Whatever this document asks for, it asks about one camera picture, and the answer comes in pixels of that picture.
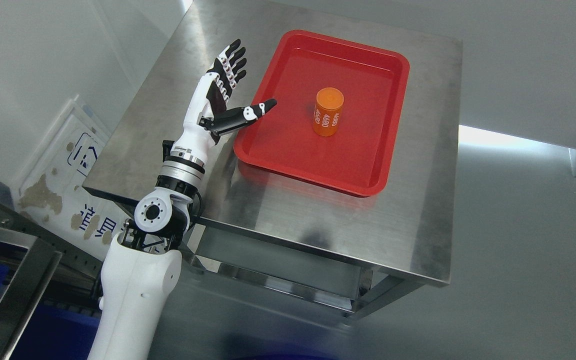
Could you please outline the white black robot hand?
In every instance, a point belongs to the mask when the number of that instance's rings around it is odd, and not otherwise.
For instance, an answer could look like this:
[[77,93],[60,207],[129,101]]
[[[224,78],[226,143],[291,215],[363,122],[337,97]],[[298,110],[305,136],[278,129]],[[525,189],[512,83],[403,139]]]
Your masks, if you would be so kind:
[[183,130],[170,148],[170,157],[205,164],[208,151],[221,136],[251,126],[277,105],[274,98],[228,108],[233,92],[246,76],[246,47],[235,39],[214,59],[194,89],[183,118]]

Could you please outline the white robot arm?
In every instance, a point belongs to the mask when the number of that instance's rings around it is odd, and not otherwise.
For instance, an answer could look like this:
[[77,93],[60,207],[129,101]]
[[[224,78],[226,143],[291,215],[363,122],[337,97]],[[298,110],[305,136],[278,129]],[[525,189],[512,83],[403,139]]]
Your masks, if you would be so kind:
[[146,360],[163,308],[178,284],[179,246],[190,229],[212,139],[169,144],[153,191],[115,235],[100,272],[102,317],[90,360]]

